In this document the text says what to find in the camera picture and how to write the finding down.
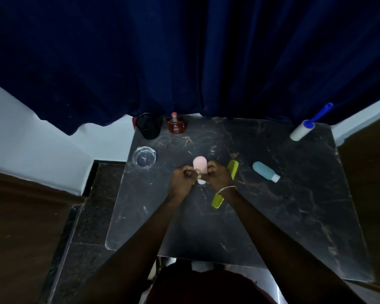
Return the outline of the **person's right forearm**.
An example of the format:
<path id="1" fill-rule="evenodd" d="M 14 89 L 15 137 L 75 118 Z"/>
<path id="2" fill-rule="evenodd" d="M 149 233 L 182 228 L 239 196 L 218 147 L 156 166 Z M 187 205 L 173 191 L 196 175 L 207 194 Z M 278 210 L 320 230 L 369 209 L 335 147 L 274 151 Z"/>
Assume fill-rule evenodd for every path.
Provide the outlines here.
<path id="1" fill-rule="evenodd" d="M 237 190 L 223 198 L 238 215 L 288 304 L 366 304 L 337 274 Z"/>

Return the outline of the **person's left forearm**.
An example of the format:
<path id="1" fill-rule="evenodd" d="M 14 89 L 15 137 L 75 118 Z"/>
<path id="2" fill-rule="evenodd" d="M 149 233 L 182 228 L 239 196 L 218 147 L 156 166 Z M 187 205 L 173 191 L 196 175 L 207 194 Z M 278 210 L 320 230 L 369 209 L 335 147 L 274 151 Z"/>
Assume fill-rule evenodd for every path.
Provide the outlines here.
<path id="1" fill-rule="evenodd" d="M 169 193 L 154 214 L 86 281 L 76 304 L 138 304 L 183 194 Z"/>

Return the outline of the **brown perfume bottle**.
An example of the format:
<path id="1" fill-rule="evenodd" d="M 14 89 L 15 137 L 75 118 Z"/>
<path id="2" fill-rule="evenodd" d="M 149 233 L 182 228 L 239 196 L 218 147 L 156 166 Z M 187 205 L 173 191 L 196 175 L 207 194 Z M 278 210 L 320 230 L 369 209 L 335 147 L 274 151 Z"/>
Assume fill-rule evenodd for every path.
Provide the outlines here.
<path id="1" fill-rule="evenodd" d="M 167 129 L 173 134 L 182 134 L 186 131 L 185 120 L 176 112 L 172 112 L 170 118 L 166 118 Z"/>

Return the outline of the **clear glass ashtray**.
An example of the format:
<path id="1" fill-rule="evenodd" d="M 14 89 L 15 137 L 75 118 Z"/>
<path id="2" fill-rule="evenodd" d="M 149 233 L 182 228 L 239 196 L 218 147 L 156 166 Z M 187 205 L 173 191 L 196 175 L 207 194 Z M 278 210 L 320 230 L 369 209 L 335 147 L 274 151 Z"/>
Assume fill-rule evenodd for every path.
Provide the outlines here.
<path id="1" fill-rule="evenodd" d="M 151 147 L 138 147 L 132 154 L 132 163 L 139 168 L 149 169 L 155 162 L 156 151 Z"/>

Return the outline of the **dark blue curtain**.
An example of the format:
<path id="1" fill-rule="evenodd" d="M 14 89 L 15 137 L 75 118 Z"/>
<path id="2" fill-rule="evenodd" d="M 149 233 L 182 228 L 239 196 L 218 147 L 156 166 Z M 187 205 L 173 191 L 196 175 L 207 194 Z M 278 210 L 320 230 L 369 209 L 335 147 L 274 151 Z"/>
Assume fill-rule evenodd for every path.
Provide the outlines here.
<path id="1" fill-rule="evenodd" d="M 380 0 L 0 0 L 0 87 L 67 135 L 329 102 L 335 125 L 380 100 Z"/>

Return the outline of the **pink squeeze bottle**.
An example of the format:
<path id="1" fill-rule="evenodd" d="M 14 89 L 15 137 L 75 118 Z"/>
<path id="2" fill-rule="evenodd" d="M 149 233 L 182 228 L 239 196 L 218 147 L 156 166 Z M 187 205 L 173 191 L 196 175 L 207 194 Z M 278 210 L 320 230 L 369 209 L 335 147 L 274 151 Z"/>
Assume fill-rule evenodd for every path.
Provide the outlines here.
<path id="1" fill-rule="evenodd" d="M 193 168 L 198 173 L 197 182 L 200 185 L 206 184 L 206 181 L 201 179 L 201 175 L 208 174 L 208 162 L 203 156 L 197 156 L 193 159 Z"/>

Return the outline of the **teal squeeze bottle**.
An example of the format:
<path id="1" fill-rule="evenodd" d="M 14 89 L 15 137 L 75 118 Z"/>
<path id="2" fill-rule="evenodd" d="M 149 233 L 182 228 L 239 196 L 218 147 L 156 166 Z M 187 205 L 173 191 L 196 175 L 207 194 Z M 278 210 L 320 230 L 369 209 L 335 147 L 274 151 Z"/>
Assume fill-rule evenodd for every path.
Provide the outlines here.
<path id="1" fill-rule="evenodd" d="M 274 183 L 277 183 L 280 179 L 280 176 L 272 168 L 262 162 L 254 162 L 252 168 L 256 173 Z"/>

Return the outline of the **black mesh cup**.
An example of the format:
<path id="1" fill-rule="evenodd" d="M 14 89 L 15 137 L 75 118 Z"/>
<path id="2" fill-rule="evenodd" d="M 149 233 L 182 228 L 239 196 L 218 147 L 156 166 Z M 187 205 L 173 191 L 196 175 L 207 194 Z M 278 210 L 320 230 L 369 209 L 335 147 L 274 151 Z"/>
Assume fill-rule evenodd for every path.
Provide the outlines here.
<path id="1" fill-rule="evenodd" d="M 143 113 L 136 120 L 136 128 L 147 140 L 156 139 L 161 131 L 163 117 L 152 113 Z"/>

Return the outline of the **green comb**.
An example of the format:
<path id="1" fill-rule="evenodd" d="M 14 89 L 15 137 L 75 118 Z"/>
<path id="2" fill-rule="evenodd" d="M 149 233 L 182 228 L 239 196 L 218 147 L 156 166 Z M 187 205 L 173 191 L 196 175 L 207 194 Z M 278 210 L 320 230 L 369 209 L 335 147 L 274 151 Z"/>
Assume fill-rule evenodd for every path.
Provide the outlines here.
<path id="1" fill-rule="evenodd" d="M 238 171 L 239 163 L 238 161 L 231 160 L 227 166 L 228 171 L 230 172 L 232 180 L 234 180 L 237 171 Z M 224 198 L 219 194 L 216 193 L 213 200 L 212 200 L 212 207 L 215 209 L 218 209 L 223 204 Z"/>

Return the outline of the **person's left hand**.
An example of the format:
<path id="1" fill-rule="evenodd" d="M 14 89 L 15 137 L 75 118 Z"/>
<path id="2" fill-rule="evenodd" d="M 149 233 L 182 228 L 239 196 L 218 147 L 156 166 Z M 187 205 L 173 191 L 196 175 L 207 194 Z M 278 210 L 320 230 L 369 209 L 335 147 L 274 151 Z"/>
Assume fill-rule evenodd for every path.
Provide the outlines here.
<path id="1" fill-rule="evenodd" d="M 191 191 L 192 186 L 186 185 L 182 173 L 182 166 L 176 168 L 170 178 L 167 196 L 172 199 L 183 200 Z"/>

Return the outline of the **person's right hand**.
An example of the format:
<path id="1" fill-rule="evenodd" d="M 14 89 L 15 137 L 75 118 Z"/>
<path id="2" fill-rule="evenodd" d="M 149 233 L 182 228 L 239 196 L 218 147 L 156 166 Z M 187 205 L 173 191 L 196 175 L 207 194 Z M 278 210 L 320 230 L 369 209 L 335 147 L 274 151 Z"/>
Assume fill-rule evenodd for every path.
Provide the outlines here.
<path id="1" fill-rule="evenodd" d="M 208 183 L 216 193 L 219 193 L 223 197 L 226 197 L 237 190 L 227 167 L 219 162 L 217 172 L 209 177 Z"/>

